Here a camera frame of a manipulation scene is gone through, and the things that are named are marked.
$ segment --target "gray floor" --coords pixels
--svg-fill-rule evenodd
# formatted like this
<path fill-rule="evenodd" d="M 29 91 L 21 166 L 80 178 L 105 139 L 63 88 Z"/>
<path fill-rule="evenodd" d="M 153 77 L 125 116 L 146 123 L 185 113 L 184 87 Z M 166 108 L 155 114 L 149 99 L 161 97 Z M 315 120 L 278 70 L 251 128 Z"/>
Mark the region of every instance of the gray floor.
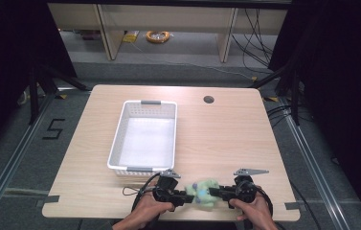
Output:
<path fill-rule="evenodd" d="M 108 61 L 100 40 L 84 41 L 79 34 L 61 33 L 80 82 L 93 86 L 98 83 L 111 84 L 158 84 L 198 85 L 221 87 L 246 87 L 253 77 L 264 78 L 266 74 L 244 68 L 242 54 L 233 42 L 226 63 L 220 63 L 217 55 L 215 34 L 173 33 L 165 44 L 150 44 L 145 33 L 140 32 L 135 45 L 124 43 L 117 59 Z M 237 40 L 243 42 L 242 35 Z M 264 43 L 272 48 L 275 36 L 264 36 Z M 261 51 L 251 49 L 265 59 Z M 248 67 L 269 72 L 263 65 L 246 58 Z M 263 97 L 272 97 L 276 80 L 260 89 Z M 69 87 L 58 81 L 57 85 Z M 28 146 L 8 189 L 0 201 L 0 229 L 109 229 L 109 219 L 57 219 L 41 215 L 41 201 L 49 192 L 73 136 L 89 94 L 67 93 L 66 99 L 54 99 L 39 124 L 34 139 Z M 280 106 L 277 102 L 264 102 L 267 110 Z M 0 137 L 0 175 L 23 137 L 29 122 L 29 104 L 15 110 Z M 297 145 L 286 119 L 271 118 L 282 159 L 290 180 L 297 186 L 308 202 L 322 229 L 335 229 L 327 207 L 309 172 L 303 154 Z M 343 210 L 350 229 L 361 229 L 361 203 L 350 186 L 339 165 L 332 163 L 333 156 L 323 135 L 312 121 L 309 111 L 300 108 L 301 129 L 319 164 L 324 177 Z M 55 123 L 62 128 L 56 140 L 43 137 L 55 136 L 47 131 L 53 119 L 64 119 Z M 303 199 L 295 193 L 302 204 L 301 218 L 297 222 L 283 222 L 286 229 L 317 229 L 313 217 L 304 208 Z M 203 229 L 200 225 L 188 228 Z"/>

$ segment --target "wire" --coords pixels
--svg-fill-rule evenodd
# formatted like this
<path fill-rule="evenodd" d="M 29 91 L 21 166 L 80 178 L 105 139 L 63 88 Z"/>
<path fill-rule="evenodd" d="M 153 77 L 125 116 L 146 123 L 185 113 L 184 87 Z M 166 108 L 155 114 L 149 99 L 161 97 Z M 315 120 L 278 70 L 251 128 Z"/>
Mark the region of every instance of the wire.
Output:
<path fill-rule="evenodd" d="M 139 190 L 138 194 L 135 197 L 135 200 L 133 201 L 131 211 L 133 211 L 135 209 L 136 205 L 138 204 L 139 200 L 141 199 L 142 195 L 144 194 L 144 190 L 147 188 L 147 185 L 150 183 L 150 181 L 152 181 L 155 177 L 157 177 L 159 175 L 160 175 L 160 173 L 158 172 L 157 174 L 151 176 L 150 179 L 147 180 L 145 185 Z"/>
<path fill-rule="evenodd" d="M 174 65 L 190 65 L 190 66 L 196 66 L 196 67 L 200 67 L 200 68 L 205 68 L 205 69 L 213 69 L 215 71 L 218 71 L 218 72 L 221 72 L 221 73 L 225 73 L 225 74 L 232 74 L 232 75 L 239 75 L 239 76 L 243 76 L 245 79 L 248 79 L 248 80 L 251 80 L 252 79 L 246 75 L 243 75 L 241 73 L 237 73 L 237 72 L 229 72 L 229 71 L 224 71 L 224 70 L 220 70 L 220 69 L 217 69 L 215 67 L 211 67 L 211 66 L 203 66 L 203 65 L 197 65 L 197 64 L 191 64 L 191 63 L 180 63 L 180 62 L 172 62 L 172 61 L 167 61 L 167 60 L 160 60 L 160 59 L 153 59 L 153 58 L 150 58 L 148 56 L 146 56 L 145 52 L 143 50 L 141 50 L 141 48 L 139 48 L 138 46 L 136 46 L 133 42 L 131 42 L 131 44 L 133 45 L 133 47 L 135 47 L 135 49 L 139 50 L 140 52 L 142 52 L 142 54 L 144 55 L 144 57 L 146 59 L 149 59 L 149 60 L 152 60 L 152 61 L 157 61 L 157 62 L 163 62 L 163 63 L 168 63 L 168 64 L 174 64 Z"/>
<path fill-rule="evenodd" d="M 125 189 L 131 189 L 131 190 L 135 191 L 135 193 L 126 194 L 126 193 L 124 192 Z M 123 188 L 123 195 L 124 195 L 124 196 L 132 196 L 132 195 L 136 195 L 136 194 L 138 194 L 138 193 L 139 193 L 139 190 L 137 190 L 137 189 L 134 189 L 134 188 L 131 188 L 131 187 L 124 187 L 124 188 Z"/>
<path fill-rule="evenodd" d="M 252 20 L 251 18 L 249 17 L 249 14 L 248 14 L 248 11 L 247 9 L 245 9 L 245 15 L 246 17 L 248 18 L 248 21 L 249 21 L 249 24 L 251 25 L 251 28 L 252 28 L 252 34 L 251 34 L 251 37 L 248 39 L 248 44 L 251 43 L 254 47 L 256 47 L 258 50 L 260 51 L 263 51 L 263 54 L 267 60 L 267 62 L 270 61 L 270 58 L 269 58 L 269 54 L 271 55 L 273 53 L 273 51 L 268 48 L 267 46 L 264 45 L 263 43 L 263 40 L 261 39 L 261 33 L 260 33 L 260 23 L 259 23 L 259 13 L 260 13 L 260 10 L 259 9 L 256 9 L 256 22 L 255 22 L 255 25 L 252 23 Z M 252 42 L 251 42 L 251 38 L 252 36 L 255 35 L 256 39 L 258 40 L 261 48 L 257 47 L 256 45 L 254 45 Z"/>
<path fill-rule="evenodd" d="M 259 62 L 260 64 L 266 66 L 266 62 L 264 62 L 262 59 L 260 59 L 259 57 L 255 56 L 254 54 L 252 54 L 251 52 L 249 52 L 248 50 L 246 50 L 246 46 L 243 47 L 238 41 L 237 39 L 234 37 L 234 35 L 232 34 L 232 38 L 234 39 L 234 42 L 237 44 L 237 46 L 239 47 L 239 49 L 242 51 L 242 63 L 243 66 L 245 66 L 246 69 L 252 71 L 252 72 L 257 72 L 257 73 L 262 73 L 262 74 L 271 74 L 269 72 L 262 72 L 262 71 L 258 71 L 258 70 L 254 70 L 249 68 L 246 63 L 245 63 L 245 54 L 249 55 L 251 58 L 255 59 L 257 62 Z"/>
<path fill-rule="evenodd" d="M 249 42 L 245 45 L 245 46 L 242 46 L 238 41 L 237 39 L 235 38 L 235 36 L 232 34 L 232 38 L 234 39 L 235 43 L 237 44 L 237 46 L 239 47 L 239 49 L 243 52 L 243 55 L 248 55 L 250 56 L 251 58 L 255 59 L 257 62 L 259 62 L 260 64 L 264 65 L 265 67 L 267 67 L 267 62 L 265 62 L 264 60 L 260 59 L 258 56 L 254 55 L 253 53 L 251 53 L 250 51 L 247 50 L 247 47 L 249 45 Z"/>
<path fill-rule="evenodd" d="M 279 222 L 275 222 L 275 223 L 276 223 L 276 225 L 278 225 L 282 230 L 285 230 L 285 228 L 282 226 L 281 223 L 279 223 Z"/>
<path fill-rule="evenodd" d="M 274 125 L 272 125 L 272 128 L 273 127 L 275 127 L 279 122 L 281 122 L 284 118 L 286 118 L 286 117 L 288 117 L 288 116 L 290 116 L 291 115 L 291 113 L 289 113 L 289 114 L 283 114 L 282 115 L 282 118 L 280 118 Z"/>
<path fill-rule="evenodd" d="M 81 229 L 81 225 L 82 225 L 82 219 L 79 221 L 78 230 L 80 230 L 80 229 Z"/>
<path fill-rule="evenodd" d="M 305 200 L 305 197 L 302 195 L 302 193 L 300 193 L 299 189 L 297 189 L 296 185 L 294 185 L 294 183 L 288 179 L 288 181 L 291 184 L 291 187 L 293 187 L 293 189 L 297 192 L 297 194 L 300 196 L 300 198 L 303 200 L 303 202 L 305 203 L 305 207 L 308 209 L 309 213 L 311 214 L 312 218 L 314 219 L 315 224 L 317 225 L 317 229 L 321 229 L 320 223 L 318 222 L 318 220 L 315 218 L 314 213 L 312 212 L 311 208 L 309 207 L 309 204 L 307 203 L 307 201 Z"/>

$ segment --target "yellow object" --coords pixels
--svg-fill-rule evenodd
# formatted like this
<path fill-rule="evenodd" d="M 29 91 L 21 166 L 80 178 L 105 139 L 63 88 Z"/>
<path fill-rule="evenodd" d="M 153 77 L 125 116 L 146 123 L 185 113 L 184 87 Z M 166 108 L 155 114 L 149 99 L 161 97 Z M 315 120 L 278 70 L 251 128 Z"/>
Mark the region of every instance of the yellow object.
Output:
<path fill-rule="evenodd" d="M 128 31 L 123 37 L 123 42 L 135 42 L 136 37 L 138 37 L 138 33 L 139 31 Z"/>
<path fill-rule="evenodd" d="M 152 43 L 164 43 L 170 38 L 169 32 L 147 32 L 147 41 Z"/>

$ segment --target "aluminum rail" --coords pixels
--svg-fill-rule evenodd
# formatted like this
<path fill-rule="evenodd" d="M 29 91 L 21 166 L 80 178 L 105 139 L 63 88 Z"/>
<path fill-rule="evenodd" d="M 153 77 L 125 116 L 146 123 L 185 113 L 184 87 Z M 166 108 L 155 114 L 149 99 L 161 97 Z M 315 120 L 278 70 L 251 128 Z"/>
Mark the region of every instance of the aluminum rail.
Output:
<path fill-rule="evenodd" d="M 282 105 L 288 105 L 285 98 L 280 98 Z M 288 125 L 290 126 L 291 132 L 299 145 L 300 151 L 302 152 L 303 158 L 308 166 L 309 172 L 314 179 L 315 185 L 317 186 L 318 192 L 323 199 L 329 215 L 331 216 L 332 222 L 336 229 L 350 229 L 348 221 L 345 218 L 344 212 L 342 211 L 341 205 L 338 203 L 334 193 L 330 189 L 326 178 L 324 177 L 320 167 L 318 166 L 317 160 L 312 154 L 311 148 L 309 147 L 305 136 L 300 129 L 300 126 L 296 126 L 291 116 L 286 118 Z"/>
<path fill-rule="evenodd" d="M 40 107 L 40 113 L 36 120 L 28 126 L 27 130 L 24 133 L 24 136 L 22 137 L 21 141 L 19 142 L 18 146 L 16 147 L 15 151 L 13 152 L 9 162 L 7 163 L 7 166 L 4 168 L 4 170 L 1 172 L 0 175 L 0 199 L 5 192 L 7 186 L 10 184 L 16 170 L 19 167 L 19 164 L 21 163 L 25 152 L 27 151 L 31 141 L 34 138 L 34 135 L 40 126 L 44 114 L 53 101 L 55 97 L 55 94 L 47 94 L 44 101 L 42 102 L 42 105 Z"/>

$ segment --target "white plastic basket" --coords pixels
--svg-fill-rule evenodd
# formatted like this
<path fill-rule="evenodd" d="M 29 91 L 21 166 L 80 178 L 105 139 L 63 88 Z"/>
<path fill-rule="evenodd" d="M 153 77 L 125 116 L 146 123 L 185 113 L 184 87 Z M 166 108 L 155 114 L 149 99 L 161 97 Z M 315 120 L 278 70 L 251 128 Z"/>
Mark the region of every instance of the white plastic basket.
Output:
<path fill-rule="evenodd" d="M 126 101 L 108 158 L 117 175 L 150 176 L 174 167 L 177 104 Z"/>

